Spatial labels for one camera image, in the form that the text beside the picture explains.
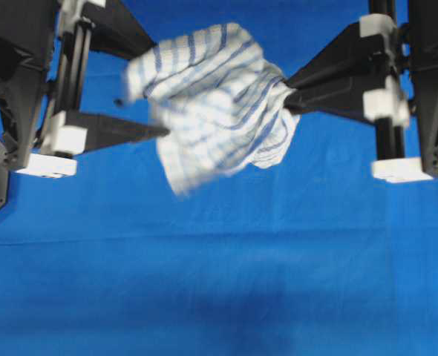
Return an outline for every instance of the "blue fabric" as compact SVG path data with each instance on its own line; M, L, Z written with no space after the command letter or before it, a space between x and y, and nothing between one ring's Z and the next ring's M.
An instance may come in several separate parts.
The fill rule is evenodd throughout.
M240 23L288 76L367 10L126 3L156 40ZM91 57L84 109L146 120L145 102L112 103L125 66ZM438 181L372 179L373 136L306 115L281 165L183 200L154 142L86 155L72 179L13 178L0 214L0 356L438 355ZM415 123L407 141L417 155Z

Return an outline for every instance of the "white towel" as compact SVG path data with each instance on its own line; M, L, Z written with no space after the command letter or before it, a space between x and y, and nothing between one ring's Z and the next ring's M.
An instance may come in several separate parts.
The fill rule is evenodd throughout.
M281 162L299 121L284 109L293 89L283 79L238 24L162 41L125 72L129 100L148 98L151 118L171 130L157 152L176 194Z

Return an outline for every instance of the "striped towel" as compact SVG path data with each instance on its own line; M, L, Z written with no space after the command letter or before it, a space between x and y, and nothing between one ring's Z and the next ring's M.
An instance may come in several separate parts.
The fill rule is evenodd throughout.
M162 41L125 72L130 102L147 98L152 120L171 130L157 152L176 194L281 162L299 121L284 109L293 89L283 79L238 24Z

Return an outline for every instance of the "blue stripe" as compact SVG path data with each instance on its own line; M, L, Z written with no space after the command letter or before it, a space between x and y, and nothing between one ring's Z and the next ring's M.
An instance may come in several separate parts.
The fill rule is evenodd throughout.
M260 126L260 124L264 121L264 117L267 114L268 113L266 111L264 111L261 114L256 126ZM269 127L269 124L267 124L266 127L264 129L262 129L262 133L268 127ZM251 131L249 131L247 134L245 134L243 136L247 136L248 134L252 133L253 131L254 131L254 129L252 129ZM236 159L234 162L227 162L227 160L230 158L230 156L228 155L228 157L222 159L220 162L217 163L216 168L221 169L221 170L229 170L229 169L236 168L251 152L253 152L253 149L255 149L257 147L257 146L255 146L255 148L253 148L253 149L252 149L252 147L249 147L251 143L252 143L252 146L255 145L255 142L254 142L255 138L256 138L256 135L254 135L246 143L241 143L241 144L236 143L236 142L238 142L238 140L236 138L232 139L232 141L233 141L232 147L234 148L234 152L231 152L230 154L237 153L239 151L242 151L244 148L248 147L246 153L241 152L241 158Z
M153 54L154 54L154 66L158 74L163 67L159 45L153 48ZM152 80L151 83L147 85L145 90L143 91L144 97L149 97L158 84L159 83L155 82L155 80Z
M247 93L249 92L250 87L251 87L251 86L249 85L247 88L245 88L244 90L242 90L242 91L239 93L239 95L237 95L237 96L234 98L234 102L235 102L235 103L241 102L242 99L245 97L245 95L247 95Z
M205 76L203 76L202 78L194 81L191 83L191 86L196 85L198 82L202 82L205 78L213 75L216 71L220 70L222 68L223 65L225 65L227 62L230 62L232 59L234 59L235 57L241 55L245 50L247 50L248 48L250 48L252 45L254 44L253 40L247 41L245 43L243 43L241 45L240 48L238 48L234 53L232 53L228 59L226 59L224 62L222 62L220 65L218 65L214 70L211 70L210 72L208 72ZM196 67L196 72L200 71L201 68Z
M189 65L192 65L196 60L196 44L195 35L188 36L188 46L189 46Z
M234 115L240 116L241 112L244 109L250 108L252 106L251 101L254 100L257 97L258 91L260 90L259 84L263 83L267 80L267 77L270 76L270 73L263 72L258 79L255 81L255 84L253 85L253 92L249 95L249 98L243 103L241 103L241 106L234 112Z
M163 63L161 62L161 55L160 55L160 46L156 46L153 48L153 54L154 54L154 64L157 70L157 73L161 71L161 68L163 66Z
M288 127L287 127L287 125L285 125L283 117L282 117L282 120L281 120L281 125L285 129L284 139L282 139L279 143L275 143L274 145L271 145L271 146L268 146L268 147L265 147L265 148L261 148L260 150L258 150L258 153L269 152L271 150L275 150L276 148L279 148L280 146L282 146L287 141L287 137L288 137L289 133L288 133Z
M178 62L180 61L180 53L178 52L178 49L177 49L176 39L171 41L171 51L173 52L173 63L172 63L171 74L176 74L177 65L178 65Z
M205 141L210 139L212 136L213 136L213 134L204 135L204 136L200 137L199 139L197 139L196 141L192 141L185 146L188 148L193 148L194 146L199 145L200 143L204 143Z
M216 88L215 90L217 91L222 91L223 93L229 95L229 96L234 96L234 93L232 92L231 89L229 89L228 87L223 87L223 88Z
M204 35L205 41L206 41L206 51L204 52L204 57L207 58L209 57L209 51L211 50L211 28L208 27L206 29L206 33Z
M227 43L227 24L220 26L220 46L219 51L223 50Z
M249 156L255 149L261 145L264 140L270 135L270 132L272 132L273 125L277 121L278 117L278 111L275 113L275 115L272 118L272 121L270 121L268 124L265 125L265 127L262 129L262 131L259 133L257 139L252 143L249 150L246 153L246 156Z
M278 82L280 82L282 80L281 76L276 76L274 79L272 79L267 86L265 87L265 89L262 91L260 97L257 99L257 101L252 105L252 107L249 109L249 111L244 115L244 117L241 119L241 121L234 125L231 126L229 129L230 130L237 130L239 128L241 128L242 126L245 125L245 123L247 121L249 121L250 117L257 111L258 107L260 106L260 104L263 102L263 100L265 99L265 96L267 95L267 93L270 91L270 88L277 84Z
M232 68L232 69L231 69L229 72L227 72L227 73L226 73L221 79L219 79L219 81L215 84L215 87L216 87L216 88L220 87L220 86L226 81L226 78L227 78L228 76L230 76L232 73L234 73L236 70L243 70L243 69L245 69L245 68L248 68L253 62L256 62L256 61L258 61L258 60L260 60L260 59L261 59L261 56L260 56L260 55L259 55L259 56L255 56L255 57L249 59L247 62L244 62L243 64L238 65L237 67ZM258 70L254 70L254 71L251 72L251 73L259 74L260 71L258 71Z
M145 75L145 60L144 60L144 58L141 58L140 63L138 64L138 74L140 75L140 82L145 83L146 82L146 75Z

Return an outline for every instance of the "blue cloth surface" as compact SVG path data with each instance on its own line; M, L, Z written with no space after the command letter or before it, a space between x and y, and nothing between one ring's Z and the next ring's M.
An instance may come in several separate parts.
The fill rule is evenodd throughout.
M286 76L364 0L125 2L155 40L237 22ZM405 2L398 0L399 20ZM84 110L115 108L126 62L93 54ZM418 154L415 122L406 134ZM154 142L14 177L0 214L0 356L438 355L438 180L370 174L371 128L303 116L279 166L171 192Z

